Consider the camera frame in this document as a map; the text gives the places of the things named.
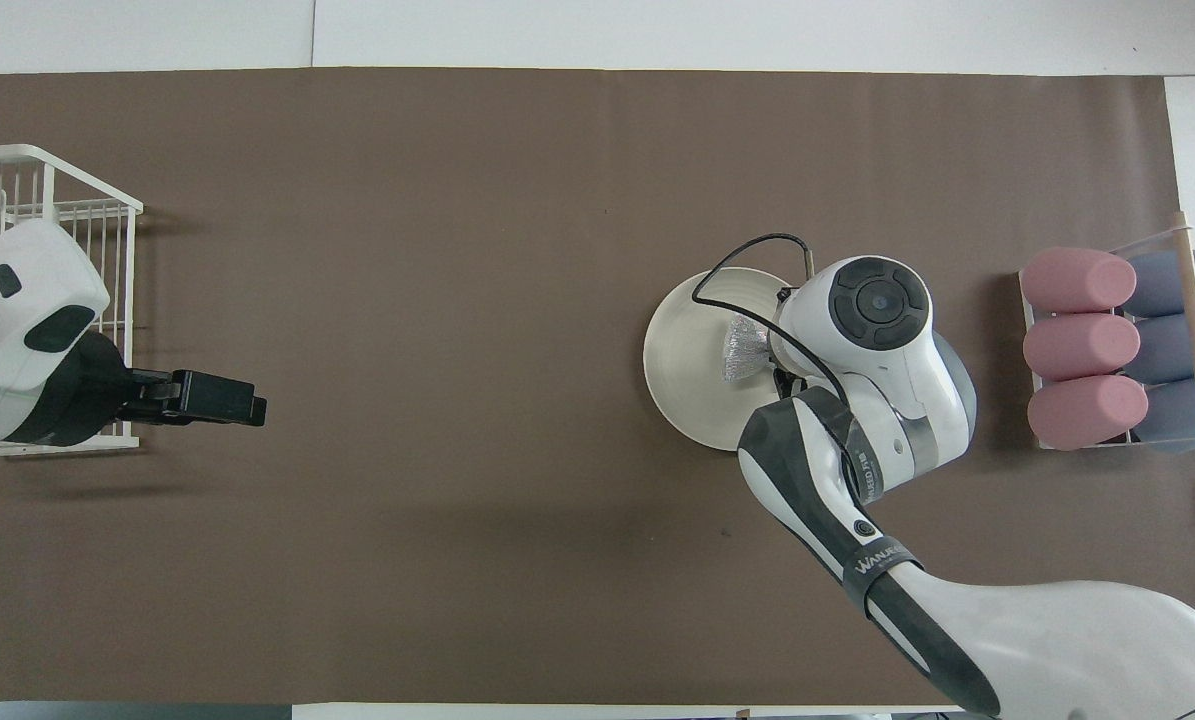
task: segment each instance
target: dish rack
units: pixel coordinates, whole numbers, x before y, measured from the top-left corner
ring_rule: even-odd
[[[31,219],[71,233],[94,264],[111,297],[88,330],[114,341],[127,367],[134,361],[135,217],[145,204],[32,144],[0,144],[0,234]],[[74,447],[0,443],[0,455],[125,450],[139,447],[130,423],[114,423]]]
[[[1130,258],[1136,258],[1136,256],[1147,254],[1147,252],[1159,252],[1164,250],[1172,250],[1176,252],[1178,265],[1179,265],[1179,279],[1183,287],[1183,314],[1185,314],[1188,322],[1188,340],[1190,340],[1190,352],[1191,352],[1191,371],[1195,377],[1195,258],[1191,254],[1191,236],[1190,232],[1191,224],[1188,224],[1188,220],[1183,213],[1176,213],[1173,215],[1172,227],[1153,234],[1153,236],[1146,236],[1144,240],[1138,240],[1129,245],[1123,245],[1116,250],[1109,250],[1114,256],[1119,258],[1124,258],[1129,260]],[[1023,273],[1019,273],[1019,279],[1023,279]],[[1019,291],[1021,299],[1023,297],[1023,290],[1021,287]],[[1053,313],[1044,313],[1044,310],[1036,310],[1027,300],[1023,300],[1023,324],[1025,325],[1025,331],[1032,328],[1032,324],[1036,320],[1050,318]],[[1114,307],[1109,313],[1122,315],[1128,320],[1138,320],[1135,315],[1129,315],[1124,313],[1119,307]],[[1032,393],[1036,393],[1042,387],[1046,387],[1050,381],[1044,381],[1036,373],[1032,375]],[[1156,441],[1158,443],[1178,443],[1195,441],[1195,438],[1178,438],[1168,441]],[[1121,436],[1107,439],[1104,442],[1097,443],[1097,445],[1091,447],[1138,447],[1138,445],[1153,445],[1154,442],[1144,442],[1130,436],[1129,432],[1122,433]],[[1037,447],[1042,450],[1054,450],[1053,447],[1048,447],[1044,442],[1037,441]]]

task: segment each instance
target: white plate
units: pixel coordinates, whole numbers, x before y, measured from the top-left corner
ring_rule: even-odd
[[[727,328],[733,313],[690,300],[706,273],[674,288],[646,327],[642,365],[660,413],[688,438],[734,451],[753,410],[779,400],[770,373],[722,381]],[[788,283],[752,267],[723,267],[703,296],[744,307],[762,318],[776,314],[776,294]]]

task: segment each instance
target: black cable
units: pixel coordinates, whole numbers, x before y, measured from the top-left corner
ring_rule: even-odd
[[[784,341],[788,341],[789,345],[797,347],[797,351],[804,355],[805,358],[810,361],[815,365],[815,368],[819,369],[820,373],[825,375],[827,381],[829,381],[829,383],[833,384],[833,390],[836,393],[839,400],[845,406],[850,407],[850,400],[847,399],[847,396],[845,396],[845,388],[841,387],[841,382],[838,381],[838,377],[833,373],[833,370],[831,370],[829,367],[825,364],[823,359],[820,359],[820,356],[813,353],[811,350],[809,350],[809,347],[802,345],[802,341],[792,337],[792,333],[789,333],[784,328],[779,327],[779,325],[772,322],[772,320],[767,320],[766,318],[762,318],[761,315],[758,315],[756,313],[753,313],[753,310],[748,310],[744,307],[740,307],[737,304],[730,304],[730,302],[727,302],[724,300],[711,300],[707,297],[699,297],[699,293],[703,291],[703,287],[705,287],[705,284],[707,284],[707,282],[712,279],[713,275],[717,275],[723,267],[725,267],[725,265],[730,263],[730,260],[739,258],[739,256],[742,254],[744,250],[748,250],[754,245],[761,245],[761,242],[766,242],[767,240],[786,240],[799,245],[802,247],[802,256],[805,258],[805,278],[807,281],[811,278],[810,275],[811,264],[809,263],[809,259],[811,259],[811,250],[809,250],[809,247],[805,245],[805,241],[803,241],[802,238],[798,238],[795,234],[772,232],[770,234],[762,234],[762,236],[754,236],[748,242],[740,245],[736,250],[731,250],[729,256],[722,258],[721,263],[713,265],[713,267],[707,271],[707,275],[705,275],[705,277],[703,277],[703,279],[699,281],[699,284],[694,287],[694,291],[690,293],[690,300],[698,302],[698,304],[710,304],[712,307],[721,307],[722,310],[730,310],[731,313],[739,313],[740,315],[743,315],[744,318],[753,320],[753,322],[765,325],[766,330],[770,330],[770,332],[776,333],[780,338],[784,338]]]

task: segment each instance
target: brown table surface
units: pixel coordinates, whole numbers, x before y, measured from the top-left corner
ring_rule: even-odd
[[[1168,224],[1159,78],[0,76],[2,142],[148,202],[140,364],[271,407],[0,459],[0,700],[945,702],[644,387],[658,301],[771,230],[912,264],[978,383],[872,506],[927,570],[1195,607],[1195,454],[1035,450],[1013,277]]]

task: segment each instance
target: velcro strap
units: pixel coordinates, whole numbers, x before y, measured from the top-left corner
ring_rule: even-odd
[[[921,567],[912,552],[908,552],[903,543],[890,536],[881,536],[854,550],[847,564],[841,568],[841,587],[863,615],[868,617],[868,591],[872,589],[872,583],[877,578],[888,573],[890,568],[900,562],[913,562]]]

